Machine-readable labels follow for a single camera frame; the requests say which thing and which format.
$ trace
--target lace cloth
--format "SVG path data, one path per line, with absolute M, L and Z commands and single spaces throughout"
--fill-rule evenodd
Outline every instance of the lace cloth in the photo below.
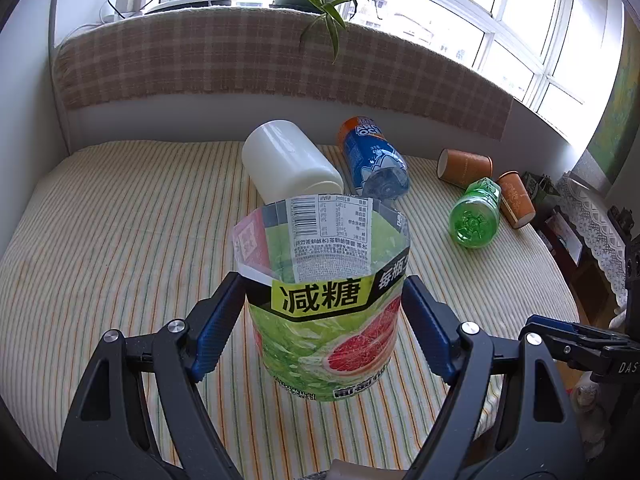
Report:
M 611 225 L 607 217 L 607 207 L 596 193 L 578 184 L 567 174 L 558 181 L 556 189 L 561 195 L 560 209 L 575 225 L 598 261 L 598 266 L 616 295 L 619 307 L 616 314 L 621 314 L 626 309 L 625 243 Z

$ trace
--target bed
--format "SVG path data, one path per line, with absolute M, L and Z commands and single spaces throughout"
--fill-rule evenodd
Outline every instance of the bed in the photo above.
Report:
M 322 152 L 350 178 L 335 146 Z M 262 205 L 241 163 L 242 142 L 106 142 L 74 153 L 37 186 L 0 264 L 0 394 L 34 447 L 56 462 L 66 413 L 100 336 L 149 333 L 184 317 L 234 270 L 230 229 Z M 578 321 L 574 300 L 535 231 L 500 220 L 484 250 L 446 231 L 460 190 L 436 162 L 408 157 L 408 272 L 462 320 L 516 337 L 531 314 Z M 248 479 L 295 479 L 333 458 L 407 468 L 446 395 L 404 316 L 381 381 L 334 403 L 292 397 L 261 366 L 241 314 L 217 369 L 200 385 L 213 425 Z M 145 377 L 156 439 L 177 463 L 158 391 Z M 479 431 L 492 423 L 492 379 Z

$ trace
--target orange paper cup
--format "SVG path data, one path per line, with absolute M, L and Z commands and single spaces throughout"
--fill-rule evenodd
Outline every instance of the orange paper cup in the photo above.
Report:
M 517 171 L 508 171 L 498 178 L 498 186 L 502 190 L 500 211 L 509 221 L 511 227 L 520 229 L 533 220 L 536 209 L 531 203 L 529 193 L 524 187 Z
M 438 178 L 466 189 L 483 177 L 491 178 L 494 164 L 491 158 L 458 150 L 442 150 L 438 159 Z

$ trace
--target barcode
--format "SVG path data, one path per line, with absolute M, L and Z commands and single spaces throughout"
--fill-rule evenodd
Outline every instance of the barcode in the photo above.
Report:
M 318 236 L 318 216 L 316 215 L 316 197 L 291 199 L 293 235 Z

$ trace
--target white plastic bottle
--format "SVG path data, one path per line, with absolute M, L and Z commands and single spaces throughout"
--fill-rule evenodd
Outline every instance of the white plastic bottle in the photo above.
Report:
M 265 204 L 344 190 L 340 173 L 289 121 L 270 121 L 256 128 L 244 143 L 242 163 Z

